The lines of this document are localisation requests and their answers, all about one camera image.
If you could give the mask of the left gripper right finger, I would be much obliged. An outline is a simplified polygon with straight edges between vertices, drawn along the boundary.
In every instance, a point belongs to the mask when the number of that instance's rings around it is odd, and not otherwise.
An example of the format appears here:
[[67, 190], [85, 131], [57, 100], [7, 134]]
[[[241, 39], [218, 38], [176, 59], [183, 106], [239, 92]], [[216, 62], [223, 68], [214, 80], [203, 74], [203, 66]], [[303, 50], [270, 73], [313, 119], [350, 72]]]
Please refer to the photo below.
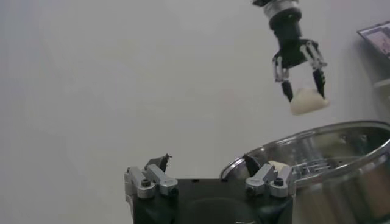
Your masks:
[[243, 158], [250, 175], [244, 182], [248, 196], [257, 197], [268, 192], [273, 197], [285, 198], [296, 194], [296, 181], [291, 166], [276, 161], [261, 164], [248, 154], [244, 154]]

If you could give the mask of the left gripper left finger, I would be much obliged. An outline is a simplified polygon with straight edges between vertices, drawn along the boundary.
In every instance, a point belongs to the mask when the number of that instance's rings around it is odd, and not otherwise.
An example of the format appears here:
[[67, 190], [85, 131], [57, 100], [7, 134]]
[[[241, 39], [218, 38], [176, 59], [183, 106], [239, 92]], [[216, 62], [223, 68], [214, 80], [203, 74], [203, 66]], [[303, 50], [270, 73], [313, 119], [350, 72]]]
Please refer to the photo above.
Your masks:
[[137, 197], [142, 200], [152, 199], [156, 194], [168, 198], [178, 196], [178, 180], [166, 174], [170, 158], [171, 155], [169, 154], [152, 158], [143, 169], [137, 166], [128, 167], [124, 172], [126, 196]]

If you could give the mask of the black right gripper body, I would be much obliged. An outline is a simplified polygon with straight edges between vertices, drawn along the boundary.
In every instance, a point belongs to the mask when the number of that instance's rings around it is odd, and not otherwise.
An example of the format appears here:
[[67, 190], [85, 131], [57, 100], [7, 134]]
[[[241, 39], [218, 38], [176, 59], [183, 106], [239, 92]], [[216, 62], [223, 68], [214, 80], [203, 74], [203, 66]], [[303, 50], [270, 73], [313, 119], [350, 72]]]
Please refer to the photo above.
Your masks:
[[269, 27], [276, 36], [279, 45], [279, 50], [274, 58], [282, 58], [283, 69], [290, 69], [307, 61], [300, 51], [300, 47], [308, 41], [302, 39], [299, 25], [301, 18], [300, 9], [289, 8], [278, 12], [269, 21]]

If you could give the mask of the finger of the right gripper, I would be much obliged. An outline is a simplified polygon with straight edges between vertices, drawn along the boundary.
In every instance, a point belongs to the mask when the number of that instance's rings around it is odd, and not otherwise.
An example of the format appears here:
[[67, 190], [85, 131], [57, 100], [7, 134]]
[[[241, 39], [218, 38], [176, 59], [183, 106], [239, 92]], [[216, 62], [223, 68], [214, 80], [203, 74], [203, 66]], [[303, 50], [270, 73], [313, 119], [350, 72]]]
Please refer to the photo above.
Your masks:
[[326, 79], [322, 69], [327, 66], [327, 63], [314, 41], [307, 41], [305, 44], [301, 45], [300, 51], [313, 70], [313, 78], [318, 93], [322, 98], [325, 98], [324, 88]]
[[276, 54], [272, 59], [272, 67], [274, 71], [274, 80], [276, 83], [281, 84], [283, 94], [287, 98], [288, 102], [293, 99], [293, 89], [289, 81], [289, 69], [283, 67], [283, 58]]

